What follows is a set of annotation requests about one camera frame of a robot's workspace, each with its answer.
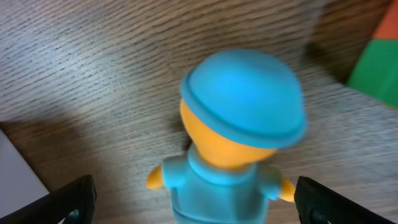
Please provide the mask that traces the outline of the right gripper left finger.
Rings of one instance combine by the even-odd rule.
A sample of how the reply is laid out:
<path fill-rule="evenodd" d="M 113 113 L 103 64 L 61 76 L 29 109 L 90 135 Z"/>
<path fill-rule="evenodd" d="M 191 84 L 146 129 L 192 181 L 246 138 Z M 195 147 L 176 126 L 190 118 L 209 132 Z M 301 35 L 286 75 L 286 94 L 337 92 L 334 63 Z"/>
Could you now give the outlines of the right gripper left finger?
<path fill-rule="evenodd" d="M 1 218 L 1 224 L 91 224 L 97 199 L 91 175 Z"/>

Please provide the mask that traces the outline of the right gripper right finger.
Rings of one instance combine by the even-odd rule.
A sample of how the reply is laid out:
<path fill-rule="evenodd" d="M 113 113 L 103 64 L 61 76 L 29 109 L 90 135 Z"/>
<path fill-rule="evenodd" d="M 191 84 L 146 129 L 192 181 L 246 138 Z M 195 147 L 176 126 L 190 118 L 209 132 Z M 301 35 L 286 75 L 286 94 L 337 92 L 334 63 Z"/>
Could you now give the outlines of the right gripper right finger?
<path fill-rule="evenodd" d="M 298 178 L 294 200 L 301 224 L 395 224 L 309 177 Z"/>

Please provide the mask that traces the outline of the yellow duck toy blue hat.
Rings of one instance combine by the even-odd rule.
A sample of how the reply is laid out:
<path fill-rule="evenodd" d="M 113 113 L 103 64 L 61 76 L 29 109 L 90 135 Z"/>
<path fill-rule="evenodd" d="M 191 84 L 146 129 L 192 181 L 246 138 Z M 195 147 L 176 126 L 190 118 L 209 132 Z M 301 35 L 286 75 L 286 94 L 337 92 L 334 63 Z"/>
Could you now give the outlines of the yellow duck toy blue hat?
<path fill-rule="evenodd" d="M 177 223 L 265 223 L 273 200 L 295 185 L 264 159 L 307 130 L 300 82 L 277 57 L 252 49 L 210 55 L 180 83 L 180 115 L 192 140 L 148 176 L 170 192 Z"/>

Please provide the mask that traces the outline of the multicolour puzzle cube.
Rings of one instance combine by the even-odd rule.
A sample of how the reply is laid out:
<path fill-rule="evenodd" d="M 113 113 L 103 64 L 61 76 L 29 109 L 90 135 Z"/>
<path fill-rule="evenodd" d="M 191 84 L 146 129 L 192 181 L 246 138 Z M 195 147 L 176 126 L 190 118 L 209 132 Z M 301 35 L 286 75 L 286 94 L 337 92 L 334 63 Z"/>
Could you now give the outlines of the multicolour puzzle cube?
<path fill-rule="evenodd" d="M 346 84 L 397 107 L 397 0 L 391 2 Z"/>

